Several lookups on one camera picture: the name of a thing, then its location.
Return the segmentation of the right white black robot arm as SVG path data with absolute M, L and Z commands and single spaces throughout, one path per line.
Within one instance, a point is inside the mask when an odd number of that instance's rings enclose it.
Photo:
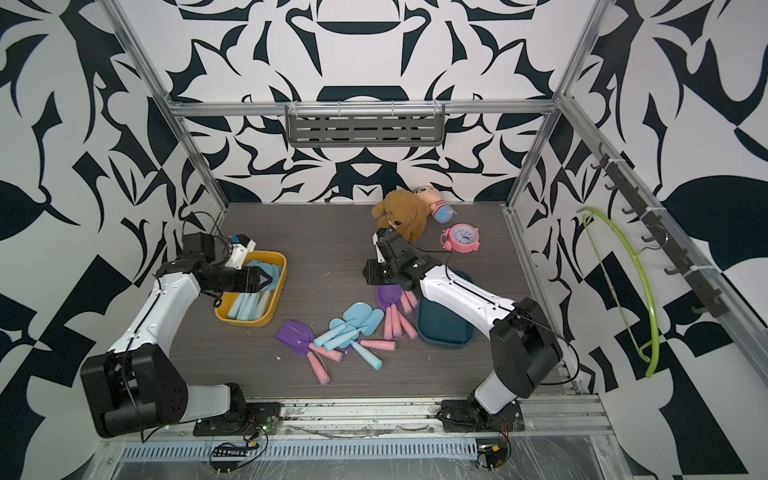
M 458 276 L 443 262 L 413 247 L 399 233 L 373 234 L 376 257 L 363 269 L 370 285 L 398 285 L 406 293 L 443 306 L 491 343 L 492 372 L 469 403 L 487 415 L 527 399 L 560 363 L 560 337 L 531 298 L 503 298 Z

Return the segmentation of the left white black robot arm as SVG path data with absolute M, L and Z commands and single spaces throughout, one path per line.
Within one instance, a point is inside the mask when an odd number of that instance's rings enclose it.
M 240 386 L 188 384 L 169 358 L 181 322 L 200 295 L 222 301 L 226 293 L 258 293 L 271 275 L 247 266 L 252 239 L 188 234 L 183 250 L 155 273 L 151 293 L 125 333 L 101 355 L 87 358 L 80 370 L 97 434 L 113 438 L 150 428 L 192 422 L 247 425 L 248 407 Z

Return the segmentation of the yellow plastic storage box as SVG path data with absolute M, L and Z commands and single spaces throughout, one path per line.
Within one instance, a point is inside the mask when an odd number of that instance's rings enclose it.
M 245 257 L 245 267 L 260 267 L 272 278 L 258 293 L 224 293 L 215 305 L 216 317 L 243 327 L 262 327 L 273 318 L 287 279 L 287 259 L 279 252 L 253 251 Z

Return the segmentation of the grey metal wall shelf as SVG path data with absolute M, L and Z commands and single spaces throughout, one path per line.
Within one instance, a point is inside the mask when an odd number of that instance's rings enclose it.
M 434 147 L 446 137 L 447 115 L 436 102 L 291 103 L 288 143 L 302 148 Z

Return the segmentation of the brown plush dog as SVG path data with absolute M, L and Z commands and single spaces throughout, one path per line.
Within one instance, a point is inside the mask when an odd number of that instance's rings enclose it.
M 406 241 L 417 241 L 423 234 L 429 207 L 407 190 L 389 192 L 372 209 L 379 228 L 396 230 Z

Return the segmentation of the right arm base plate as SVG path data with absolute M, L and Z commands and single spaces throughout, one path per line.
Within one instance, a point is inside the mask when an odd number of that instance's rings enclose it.
M 495 414 L 488 413 L 472 396 L 465 400 L 443 400 L 436 413 L 446 432 L 517 433 L 526 430 L 517 398 Z

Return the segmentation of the black wall hook rail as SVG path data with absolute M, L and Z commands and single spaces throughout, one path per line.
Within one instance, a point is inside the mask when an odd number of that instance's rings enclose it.
M 667 209 L 645 187 L 627 166 L 623 158 L 612 158 L 604 151 L 603 144 L 598 146 L 599 160 L 593 169 L 604 170 L 611 184 L 610 191 L 618 191 L 628 203 L 628 208 L 622 212 L 636 218 L 644 225 L 648 234 L 642 238 L 645 244 L 640 249 L 663 251 L 672 266 L 665 267 L 667 276 L 682 277 L 698 299 L 698 304 L 692 307 L 696 314 L 710 314 L 720 318 L 730 312 L 724 301 L 724 294 L 704 274 L 706 267 L 694 262 L 692 251 L 682 242 L 682 235 L 675 233 L 672 220 L 666 219 Z

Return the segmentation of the small pig doll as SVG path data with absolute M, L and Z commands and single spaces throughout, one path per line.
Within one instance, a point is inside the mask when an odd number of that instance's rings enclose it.
M 447 224 L 452 220 L 455 210 L 433 186 L 417 187 L 413 193 L 428 206 L 429 213 L 436 222 Z

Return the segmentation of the pink alarm clock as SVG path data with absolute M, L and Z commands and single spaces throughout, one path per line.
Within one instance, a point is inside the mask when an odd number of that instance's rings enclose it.
M 448 252 L 475 252 L 480 247 L 479 229 L 465 223 L 455 224 L 441 232 L 440 243 Z

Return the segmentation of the dark teal storage box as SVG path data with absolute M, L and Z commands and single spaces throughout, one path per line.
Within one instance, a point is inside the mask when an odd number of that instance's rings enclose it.
M 447 307 L 423 299 L 419 303 L 417 331 L 429 346 L 457 350 L 472 342 L 475 328 Z

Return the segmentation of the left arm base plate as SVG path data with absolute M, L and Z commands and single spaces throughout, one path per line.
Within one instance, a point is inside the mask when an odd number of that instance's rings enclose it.
M 195 437 L 245 436 L 250 438 L 266 428 L 274 428 L 280 421 L 280 402 L 247 403 L 244 412 L 234 410 L 220 416 L 200 420 L 195 424 Z

